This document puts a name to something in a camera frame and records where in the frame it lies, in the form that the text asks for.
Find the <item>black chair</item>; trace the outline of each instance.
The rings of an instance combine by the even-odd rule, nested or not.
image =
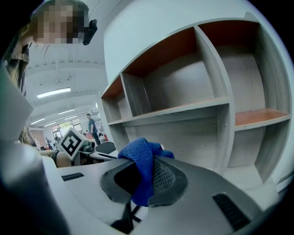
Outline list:
[[[116,150],[113,142],[104,142],[98,146],[96,146],[95,150],[97,152],[109,154]]]

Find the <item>ceiling beam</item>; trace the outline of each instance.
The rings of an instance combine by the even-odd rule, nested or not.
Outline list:
[[[89,68],[89,69],[101,69],[104,68],[104,64],[99,63],[92,63],[92,62],[58,62],[51,63],[51,64],[44,64],[36,67],[28,67],[26,70],[26,75],[33,75],[36,73],[43,73],[48,71],[54,71],[58,69],[67,70],[67,69],[83,69],[83,68]]]

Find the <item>man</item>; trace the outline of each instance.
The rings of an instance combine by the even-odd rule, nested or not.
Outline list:
[[[45,137],[45,139],[47,140],[47,143],[48,143],[48,147],[49,147],[49,149],[50,149],[50,150],[53,150],[53,148],[52,148],[52,146],[51,146],[51,144],[50,144],[51,140],[47,139],[47,137]]]
[[[57,134],[55,133],[55,138],[54,138],[57,142],[59,142],[61,139],[57,136]]]
[[[97,129],[96,129],[94,120],[91,118],[90,114],[87,114],[87,118],[89,120],[89,132],[91,133],[91,135],[95,139],[97,145],[100,145],[100,140],[99,140],[98,135],[97,135]]]

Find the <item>blue shirt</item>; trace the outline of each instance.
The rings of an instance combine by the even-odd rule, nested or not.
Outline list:
[[[94,120],[93,120],[92,118],[89,120],[89,132],[90,132],[90,133],[92,133],[92,132],[91,132],[91,131],[92,131],[92,129],[91,129],[91,125],[94,125],[94,127],[93,127],[93,133],[97,133],[97,129],[96,129],[96,126],[95,126]]]

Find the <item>white ceiling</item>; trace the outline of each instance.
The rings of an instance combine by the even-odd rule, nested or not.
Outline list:
[[[27,99],[35,107],[28,122],[41,127],[48,123],[95,109],[96,94],[107,87],[104,65],[103,31],[114,12],[130,0],[83,0],[90,19],[97,19],[98,31],[88,46],[82,44],[36,45],[30,47],[30,62],[26,71]],[[39,99],[37,95],[71,88],[71,92]],[[57,115],[68,109],[73,112]]]

